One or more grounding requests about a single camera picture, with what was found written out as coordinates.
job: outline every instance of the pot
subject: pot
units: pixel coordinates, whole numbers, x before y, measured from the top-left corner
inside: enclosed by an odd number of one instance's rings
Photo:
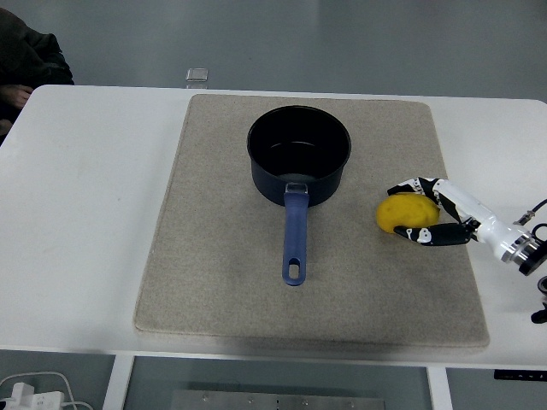
[[[329,113],[292,105],[256,120],[247,150],[256,188],[285,206],[282,276],[298,286],[306,279],[308,207],[324,202],[338,188],[350,157],[350,135]]]

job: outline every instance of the white table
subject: white table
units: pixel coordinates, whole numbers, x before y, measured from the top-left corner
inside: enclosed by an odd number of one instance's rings
[[[481,243],[468,245],[491,335],[490,346],[479,354],[249,351],[210,340],[181,343],[137,334],[132,314],[138,288],[185,110],[198,92],[424,102],[431,107],[450,179],[502,220],[518,219],[547,197],[542,102],[41,87],[0,149],[0,349],[117,354],[113,385],[129,377],[134,355],[427,366],[436,375],[434,400],[441,401],[448,394],[442,377],[447,366],[547,369],[547,324],[530,320],[542,307],[536,285],[547,275],[547,264],[524,277]],[[547,209],[530,225],[546,217]],[[110,400],[105,408],[116,407]]]

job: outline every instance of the pan handle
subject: pan handle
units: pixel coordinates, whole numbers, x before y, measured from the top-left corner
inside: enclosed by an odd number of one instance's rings
[[[285,245],[283,249],[283,280],[290,286],[298,286],[306,280],[306,236],[308,229],[309,195],[305,184],[287,184],[285,200]],[[298,269],[298,276],[291,277],[291,265]]]

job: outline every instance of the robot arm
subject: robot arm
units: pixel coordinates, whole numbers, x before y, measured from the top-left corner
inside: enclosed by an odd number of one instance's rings
[[[547,259],[547,243],[521,225],[506,225],[476,198],[447,179],[409,179],[387,193],[414,192],[425,195],[457,222],[427,228],[395,227],[395,233],[426,246],[457,245],[474,239],[487,243],[497,259],[519,265],[520,272],[532,273]]]

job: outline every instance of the beige mat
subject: beige mat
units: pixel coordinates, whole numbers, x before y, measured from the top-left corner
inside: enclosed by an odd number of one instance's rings
[[[292,104],[333,114],[352,140],[338,190],[309,210],[308,275],[298,287],[281,277],[285,209],[254,186],[246,150],[253,122]],[[278,348],[486,346],[465,247],[421,247],[375,224],[385,191],[417,176],[445,177],[425,104],[193,97],[141,285],[136,328]]]

